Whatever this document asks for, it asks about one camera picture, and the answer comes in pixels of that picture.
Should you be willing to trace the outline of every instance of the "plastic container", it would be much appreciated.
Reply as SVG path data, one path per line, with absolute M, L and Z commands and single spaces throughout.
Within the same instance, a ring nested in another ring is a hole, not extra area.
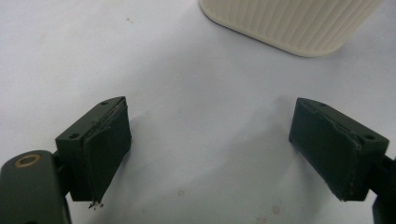
M 212 21 L 292 54 L 341 48 L 383 0 L 199 0 Z

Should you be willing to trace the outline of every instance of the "brass insert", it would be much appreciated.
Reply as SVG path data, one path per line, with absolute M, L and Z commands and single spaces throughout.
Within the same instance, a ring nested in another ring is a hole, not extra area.
M 30 154 L 24 157 L 19 158 L 15 162 L 15 166 L 18 168 L 24 168 L 27 166 L 31 166 L 40 160 L 40 155 L 37 154 Z

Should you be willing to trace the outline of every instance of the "ribbed white container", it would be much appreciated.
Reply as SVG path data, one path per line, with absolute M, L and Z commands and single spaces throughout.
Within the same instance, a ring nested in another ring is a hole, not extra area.
M 212 21 L 305 57 L 341 48 L 382 1 L 199 0 Z

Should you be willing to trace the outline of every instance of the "dark green plastic part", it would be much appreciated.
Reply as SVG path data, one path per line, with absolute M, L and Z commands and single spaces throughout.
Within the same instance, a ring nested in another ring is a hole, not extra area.
M 377 198 L 373 205 L 373 215 L 375 224 L 394 224 L 396 223 L 395 206 L 389 206 Z
M 389 144 L 330 106 L 303 98 L 295 106 L 290 142 L 342 201 L 364 201 L 369 170 L 383 160 Z
M 101 202 L 131 146 L 125 97 L 103 101 L 56 138 L 59 155 L 72 170 L 74 201 Z
M 38 159 L 18 160 L 35 155 Z M 48 151 L 23 153 L 4 164 L 0 174 L 1 224 L 67 224 L 67 203 L 61 193 L 52 154 Z

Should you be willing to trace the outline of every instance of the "white table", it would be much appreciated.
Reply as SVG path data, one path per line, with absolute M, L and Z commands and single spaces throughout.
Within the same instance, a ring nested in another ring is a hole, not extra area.
M 1 1 L 0 164 L 56 150 L 97 103 L 125 95 L 132 153 L 79 223 L 373 223 L 342 203 L 288 135 L 297 97 L 396 140 L 396 2 L 338 51 L 306 59 L 210 21 L 190 1 Z M 395 158 L 394 144 L 387 155 Z

